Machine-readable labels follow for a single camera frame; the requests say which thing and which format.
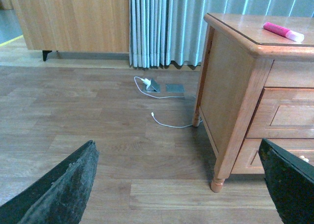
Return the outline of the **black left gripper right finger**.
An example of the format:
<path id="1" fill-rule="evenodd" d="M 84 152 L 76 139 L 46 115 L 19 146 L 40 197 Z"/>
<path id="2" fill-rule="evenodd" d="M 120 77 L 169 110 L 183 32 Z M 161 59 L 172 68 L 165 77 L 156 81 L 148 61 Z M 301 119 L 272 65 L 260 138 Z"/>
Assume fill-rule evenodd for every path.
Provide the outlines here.
<path id="1" fill-rule="evenodd" d="M 314 222 L 314 167 L 263 138 L 259 156 L 265 183 L 285 224 Z"/>

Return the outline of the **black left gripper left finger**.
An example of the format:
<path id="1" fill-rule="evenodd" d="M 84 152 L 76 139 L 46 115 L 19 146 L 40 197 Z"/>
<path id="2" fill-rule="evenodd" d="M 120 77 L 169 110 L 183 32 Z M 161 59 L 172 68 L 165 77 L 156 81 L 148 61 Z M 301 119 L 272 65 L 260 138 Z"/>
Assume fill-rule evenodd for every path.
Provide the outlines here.
<path id="1" fill-rule="evenodd" d="M 90 140 L 1 205 L 2 224 L 78 224 L 93 187 L 99 152 Z"/>

